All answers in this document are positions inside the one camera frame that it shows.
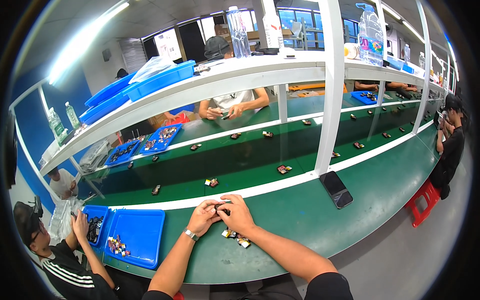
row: white metal shelf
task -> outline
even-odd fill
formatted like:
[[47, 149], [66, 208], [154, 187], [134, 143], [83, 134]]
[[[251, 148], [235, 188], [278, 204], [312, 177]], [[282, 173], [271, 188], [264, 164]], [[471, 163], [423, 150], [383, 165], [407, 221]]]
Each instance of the white metal shelf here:
[[[345, 59], [345, 79], [386, 80], [423, 85], [423, 79], [405, 71], [366, 65]], [[172, 84], [138, 101], [128, 101], [72, 138], [40, 170], [42, 176], [69, 157], [105, 136], [159, 113], [215, 96], [279, 84], [325, 80], [323, 51], [297, 51], [295, 59], [264, 55], [229, 59], [211, 71]]]

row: blue plastic crate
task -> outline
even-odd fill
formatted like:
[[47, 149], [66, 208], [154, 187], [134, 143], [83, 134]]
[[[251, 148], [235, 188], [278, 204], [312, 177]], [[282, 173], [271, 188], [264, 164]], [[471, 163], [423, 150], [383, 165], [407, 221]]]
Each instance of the blue plastic crate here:
[[87, 221], [90, 221], [91, 218], [97, 216], [98, 218], [103, 217], [102, 225], [100, 225], [100, 232], [98, 234], [98, 238], [96, 239], [95, 243], [89, 241], [90, 245], [96, 246], [100, 241], [100, 235], [105, 228], [104, 224], [107, 223], [107, 215], [108, 215], [108, 207], [107, 206], [100, 206], [100, 205], [85, 205], [83, 209], [84, 214], [88, 214]]
[[351, 92], [350, 94], [352, 95], [352, 97], [354, 97], [357, 100], [360, 100], [361, 102], [363, 102], [366, 105], [376, 104], [377, 101], [372, 101], [372, 100], [368, 99], [367, 96], [360, 96], [361, 93], [368, 93], [368, 92], [369, 91], [356, 91], [356, 92]]
[[[112, 155], [115, 154], [115, 152], [117, 150], [120, 150], [120, 151], [123, 151], [124, 149], [127, 149], [127, 147], [129, 145], [133, 144], [133, 148], [132, 150], [129, 152], [129, 153], [125, 153], [123, 155], [121, 155], [116, 161], [110, 161]], [[120, 146], [117, 146], [112, 154], [110, 154], [105, 162], [105, 166], [108, 166], [108, 167], [111, 167], [111, 166], [114, 166], [114, 165], [119, 165], [119, 164], [122, 164], [124, 162], [128, 162], [130, 161], [130, 158], [132, 157], [132, 155], [135, 153], [135, 151], [137, 150], [138, 146], [140, 146], [140, 141], [132, 141], [132, 142], [129, 142], [129, 143], [125, 143], [123, 145], [120, 145]]]
[[158, 264], [160, 241], [162, 239], [165, 212], [155, 209], [119, 209], [112, 218], [108, 236], [125, 244], [130, 255], [112, 253], [105, 242], [105, 254], [147, 269], [155, 269]]
[[[145, 144], [144, 146], [140, 149], [139, 153], [141, 154], [153, 154], [153, 153], [159, 153], [159, 152], [162, 152], [162, 151], [165, 151], [166, 148], [168, 147], [168, 145], [170, 145], [170, 143], [173, 141], [173, 138], [175, 137], [175, 135], [177, 135], [177, 133], [180, 131], [181, 129], [181, 125], [182, 124], [173, 124], [173, 125], [169, 125], [169, 126], [165, 126], [165, 127], [160, 127], [158, 128], [154, 134], [152, 134], [150, 136], [150, 138], [148, 139], [149, 141], [153, 141], [153, 140], [156, 140], [156, 143], [153, 145], [152, 148], [148, 149], [148, 150], [145, 150]], [[158, 139], [159, 139], [159, 133], [160, 131], [162, 131], [163, 129], [165, 128], [170, 128], [170, 127], [177, 127], [177, 131], [175, 131], [172, 135], [172, 137], [170, 137], [168, 140], [164, 140], [163, 142], [159, 142]]]
[[123, 94], [128, 95], [130, 100], [137, 101], [159, 89], [192, 77], [194, 65], [194, 60], [183, 62], [178, 66], [160, 72], [147, 80], [131, 84], [123, 90]]
[[92, 125], [97, 122], [99, 119], [103, 118], [107, 114], [113, 112], [125, 102], [127, 102], [128, 96], [124, 96], [121, 92], [113, 96], [112, 98], [103, 101], [95, 107], [87, 109], [80, 117], [80, 121], [87, 125]]
[[118, 79], [114, 83], [107, 85], [100, 92], [96, 93], [90, 99], [88, 99], [88, 101], [85, 102], [85, 106], [94, 107], [102, 103], [103, 101], [112, 98], [128, 86], [128, 82], [130, 81], [130, 79], [132, 79], [132, 77], [135, 76], [136, 73], [137, 72], [128, 74], [127, 76]]

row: baseball cap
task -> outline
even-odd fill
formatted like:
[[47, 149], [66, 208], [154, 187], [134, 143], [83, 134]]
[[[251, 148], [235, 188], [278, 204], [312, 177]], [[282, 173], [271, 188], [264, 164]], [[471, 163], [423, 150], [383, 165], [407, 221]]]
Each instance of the baseball cap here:
[[116, 78], [123, 78], [127, 75], [128, 75], [127, 71], [125, 71], [125, 69], [122, 68], [117, 72], [117, 77]]
[[17, 225], [22, 242], [29, 247], [32, 243], [32, 233], [40, 229], [40, 218], [43, 215], [42, 204], [37, 196], [35, 205], [29, 206], [22, 202], [15, 203], [13, 219]]
[[205, 42], [205, 57], [208, 60], [221, 60], [231, 51], [227, 40], [221, 36], [212, 36]]

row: hand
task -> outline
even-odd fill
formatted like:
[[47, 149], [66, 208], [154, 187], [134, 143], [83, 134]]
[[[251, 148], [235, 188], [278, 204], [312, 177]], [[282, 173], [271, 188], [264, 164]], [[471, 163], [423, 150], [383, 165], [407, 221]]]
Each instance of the hand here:
[[230, 109], [228, 110], [228, 115], [227, 115], [227, 117], [230, 116], [230, 117], [229, 117], [229, 120], [233, 120], [233, 119], [235, 119], [235, 118], [237, 118], [237, 117], [241, 117], [241, 114], [242, 114], [242, 113], [243, 113], [243, 105], [242, 105], [242, 103], [235, 104], [235, 105], [232, 105], [232, 106], [230, 107]]
[[73, 233], [77, 236], [78, 241], [87, 238], [88, 233], [88, 222], [87, 215], [82, 213], [80, 209], [77, 210], [77, 219], [73, 216], [70, 216], [72, 221]]
[[[248, 235], [248, 232], [255, 228], [256, 225], [253, 222], [252, 215], [250, 214], [242, 196], [223, 195], [220, 199], [230, 200], [232, 203], [225, 203], [219, 206], [216, 213], [231, 230], [238, 232], [241, 235]], [[227, 214], [221, 211], [221, 209], [228, 209], [230, 211], [230, 216], [227, 216]]]
[[217, 117], [223, 117], [222, 110], [219, 108], [208, 108], [207, 119], [215, 120]]
[[216, 214], [215, 204], [218, 204], [218, 201], [205, 200], [194, 209], [187, 228], [198, 237], [204, 235], [210, 228], [210, 225], [221, 220]]

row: silver watch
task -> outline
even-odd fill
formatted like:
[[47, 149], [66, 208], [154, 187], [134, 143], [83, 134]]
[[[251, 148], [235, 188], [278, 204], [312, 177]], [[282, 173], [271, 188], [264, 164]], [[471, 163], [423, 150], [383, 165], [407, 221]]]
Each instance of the silver watch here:
[[183, 232], [185, 232], [186, 235], [188, 235], [189, 237], [192, 238], [192, 240], [194, 241], [198, 241], [199, 237], [194, 234], [193, 232], [191, 232], [188, 228], [185, 227], [185, 229], [183, 230]]

